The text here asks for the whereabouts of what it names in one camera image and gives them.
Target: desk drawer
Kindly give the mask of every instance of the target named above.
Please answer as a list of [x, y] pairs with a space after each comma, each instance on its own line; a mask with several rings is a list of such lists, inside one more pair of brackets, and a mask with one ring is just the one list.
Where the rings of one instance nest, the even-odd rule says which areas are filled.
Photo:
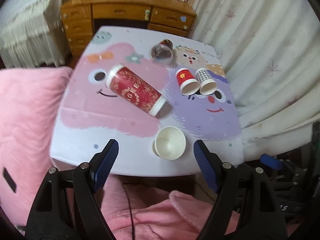
[[93, 4], [94, 19], [127, 19], [148, 21], [151, 6], [135, 4]]
[[82, 35], [68, 35], [67, 38], [68, 38], [70, 47], [78, 46], [78, 45], [86, 46], [91, 41], [92, 34], [86, 33]]
[[85, 48], [87, 46], [86, 45], [82, 45], [82, 46], [71, 46], [71, 53], [74, 57], [80, 57], [82, 55], [82, 53], [84, 52]]
[[64, 29], [68, 36], [78, 33], [92, 33], [91, 19], [80, 21], [64, 21]]
[[188, 35], [188, 32], [186, 31], [154, 23], [149, 23], [148, 29], [158, 32], [171, 33], [182, 37], [186, 37]]
[[188, 31], [191, 27], [193, 17], [180, 12], [154, 7], [151, 14], [152, 23], [158, 23], [181, 30]]
[[90, 5], [65, 8], [61, 10], [61, 17], [64, 21], [91, 18]]

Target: cartoon tablecloth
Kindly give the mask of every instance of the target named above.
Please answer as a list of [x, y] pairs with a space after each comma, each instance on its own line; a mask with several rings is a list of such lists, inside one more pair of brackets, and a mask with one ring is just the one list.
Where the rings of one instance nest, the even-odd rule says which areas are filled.
[[[173, 42], [179, 66], [150, 60], [150, 49], [164, 39]], [[123, 63], [160, 91], [171, 104], [152, 117], [105, 86], [108, 70]], [[182, 96], [178, 67], [193, 74], [207, 67], [218, 90], [209, 96]], [[185, 153], [168, 161], [152, 152], [156, 133], [165, 126], [183, 130]], [[214, 49], [183, 37], [127, 27], [101, 27], [80, 58], [61, 101], [52, 137], [51, 157], [72, 165], [89, 161], [109, 139], [119, 142], [112, 173], [131, 176], [181, 176], [200, 172], [193, 143], [202, 139], [221, 160], [244, 161], [241, 129], [228, 80]]]

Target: cartoon smile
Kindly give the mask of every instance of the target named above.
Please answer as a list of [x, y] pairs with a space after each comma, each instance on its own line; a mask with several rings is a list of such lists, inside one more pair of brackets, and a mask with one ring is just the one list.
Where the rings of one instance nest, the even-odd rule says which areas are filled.
[[211, 113], [224, 112], [224, 110], [221, 107], [218, 110], [210, 110], [210, 109], [207, 109], [207, 110]]
[[118, 97], [117, 95], [106, 95], [104, 93], [102, 93], [102, 89], [100, 89], [99, 91], [97, 91], [97, 94], [103, 95], [105, 97], [111, 97], [111, 98], [116, 98]]

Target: bed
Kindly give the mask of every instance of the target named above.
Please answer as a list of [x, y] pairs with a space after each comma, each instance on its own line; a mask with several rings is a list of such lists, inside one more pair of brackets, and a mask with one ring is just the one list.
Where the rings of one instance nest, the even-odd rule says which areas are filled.
[[5, 0], [0, 8], [0, 56], [7, 68], [65, 63], [70, 52], [59, 7], [65, 0]]

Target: purple cartoon character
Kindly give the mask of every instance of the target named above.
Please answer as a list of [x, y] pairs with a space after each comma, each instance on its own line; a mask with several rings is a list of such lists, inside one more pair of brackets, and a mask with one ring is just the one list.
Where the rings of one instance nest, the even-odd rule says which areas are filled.
[[175, 78], [176, 70], [177, 68], [170, 70], [170, 82], [166, 86], [166, 94], [172, 105], [173, 117], [181, 128], [198, 139], [208, 141], [224, 140], [239, 135], [240, 123], [228, 80], [209, 70], [217, 82], [217, 91], [208, 96], [199, 92], [183, 96]]

